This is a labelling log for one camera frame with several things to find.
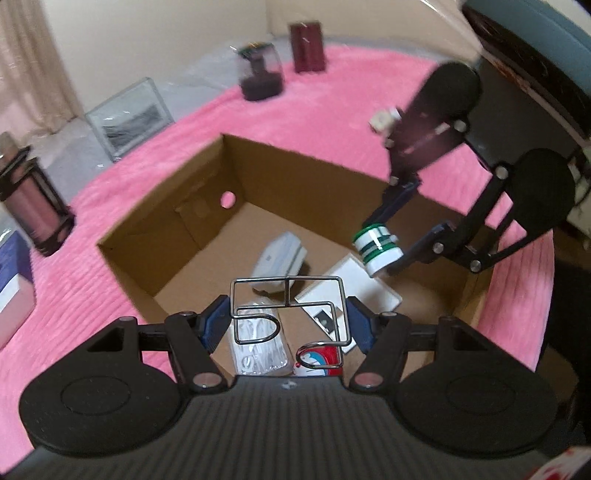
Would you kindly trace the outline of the white green tape roll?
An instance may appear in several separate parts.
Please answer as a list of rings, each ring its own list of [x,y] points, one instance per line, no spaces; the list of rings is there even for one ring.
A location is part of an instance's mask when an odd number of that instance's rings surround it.
[[[353,246],[361,256],[363,267],[372,278],[404,255],[398,237],[383,223],[363,227],[353,236]]]

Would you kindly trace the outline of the clear box of floss picks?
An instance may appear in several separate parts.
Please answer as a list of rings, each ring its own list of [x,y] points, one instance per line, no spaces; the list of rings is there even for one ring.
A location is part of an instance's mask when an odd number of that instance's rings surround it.
[[[231,320],[228,343],[235,373],[242,376],[288,376],[293,373],[294,358],[284,337],[283,327],[276,332],[279,311],[270,299],[259,298],[238,310],[251,318]]]

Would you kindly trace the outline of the white square night light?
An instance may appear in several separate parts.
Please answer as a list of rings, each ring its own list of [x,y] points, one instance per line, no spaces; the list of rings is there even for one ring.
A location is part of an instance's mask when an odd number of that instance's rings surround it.
[[[307,253],[307,249],[304,248],[297,235],[290,231],[283,232],[266,245],[250,277],[297,276]]]

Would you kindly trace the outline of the white flat card box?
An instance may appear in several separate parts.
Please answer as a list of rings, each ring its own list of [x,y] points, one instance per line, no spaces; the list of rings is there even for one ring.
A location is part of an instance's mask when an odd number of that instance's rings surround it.
[[[363,268],[363,263],[352,254],[339,260],[324,273],[324,276],[341,278],[346,297],[355,296],[375,313],[394,311],[403,301],[403,297],[384,281],[370,278]],[[297,303],[322,302],[322,305],[304,307],[304,312],[331,340],[335,340],[335,321],[332,319],[332,310],[328,302],[334,304],[339,325],[339,337],[345,338],[345,322],[342,319],[342,301],[337,282],[331,280],[312,281],[294,299]]]

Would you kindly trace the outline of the red white cartoon packet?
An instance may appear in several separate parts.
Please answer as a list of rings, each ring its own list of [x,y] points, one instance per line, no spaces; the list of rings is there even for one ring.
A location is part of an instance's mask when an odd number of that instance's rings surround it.
[[[339,360],[339,349],[334,346],[321,346],[304,350],[301,359],[312,368],[302,365],[301,362],[294,363],[293,374],[297,377],[311,376],[342,376],[342,366],[339,368],[327,369],[327,365],[335,365]]]

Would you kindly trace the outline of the small beige object on blanket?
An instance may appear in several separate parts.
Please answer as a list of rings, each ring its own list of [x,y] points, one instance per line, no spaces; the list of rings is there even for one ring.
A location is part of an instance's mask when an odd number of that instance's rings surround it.
[[[401,118],[397,108],[379,110],[369,121],[370,130],[379,135],[389,135]]]

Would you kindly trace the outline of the brown cardboard box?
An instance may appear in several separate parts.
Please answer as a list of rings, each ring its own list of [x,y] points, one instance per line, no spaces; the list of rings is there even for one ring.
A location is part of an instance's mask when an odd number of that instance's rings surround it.
[[[379,205],[375,177],[294,152],[224,135],[149,192],[98,247],[147,323],[200,312],[231,280],[249,277],[264,247],[290,231],[308,250],[300,273],[328,273]],[[415,196],[390,231],[407,250],[455,211]],[[416,323],[455,315],[478,326],[492,274],[473,275],[446,259],[415,263],[384,278]]]

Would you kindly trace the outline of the dark transparent pencil sharpener jar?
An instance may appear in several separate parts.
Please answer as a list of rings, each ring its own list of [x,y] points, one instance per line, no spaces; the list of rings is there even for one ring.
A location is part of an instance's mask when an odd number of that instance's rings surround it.
[[[238,84],[246,101],[259,102],[283,93],[283,66],[270,42],[251,42],[235,50]]]

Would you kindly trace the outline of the blue and white box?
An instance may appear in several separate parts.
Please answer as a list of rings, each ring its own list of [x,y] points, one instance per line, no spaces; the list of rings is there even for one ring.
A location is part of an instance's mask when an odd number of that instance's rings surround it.
[[[1,243],[0,288],[0,346],[4,349],[36,305],[30,249],[18,231]]]

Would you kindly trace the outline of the steel thermos with black cage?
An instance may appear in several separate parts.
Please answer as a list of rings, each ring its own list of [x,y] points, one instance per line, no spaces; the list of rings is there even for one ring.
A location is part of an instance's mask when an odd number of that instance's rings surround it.
[[[1,134],[1,203],[44,257],[56,253],[75,226],[75,214],[38,163],[31,146]]]

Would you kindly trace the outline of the framed seascape picture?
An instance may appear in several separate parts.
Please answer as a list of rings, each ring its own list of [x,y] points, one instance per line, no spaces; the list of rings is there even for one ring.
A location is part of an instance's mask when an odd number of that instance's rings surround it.
[[[113,163],[174,123],[149,77],[103,101],[85,119]]]

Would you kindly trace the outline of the beige curtain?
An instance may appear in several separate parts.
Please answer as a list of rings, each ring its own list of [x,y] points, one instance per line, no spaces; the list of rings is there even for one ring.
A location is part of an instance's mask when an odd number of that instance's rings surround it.
[[[1,3],[1,130],[18,143],[59,132],[83,108],[40,1]]]

